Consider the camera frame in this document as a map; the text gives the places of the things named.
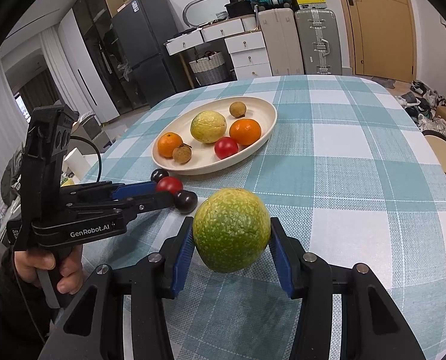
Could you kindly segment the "person's left hand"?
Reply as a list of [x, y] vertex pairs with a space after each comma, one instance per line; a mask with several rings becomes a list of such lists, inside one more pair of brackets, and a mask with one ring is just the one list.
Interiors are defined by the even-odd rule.
[[62, 276], [57, 284], [57, 290], [61, 294], [75, 294], [85, 281], [81, 264], [82, 251], [82, 245], [75, 246], [61, 263], [57, 263], [55, 256], [46, 250], [15, 251], [15, 269], [23, 281], [37, 284], [37, 270], [50, 271], [57, 267]]

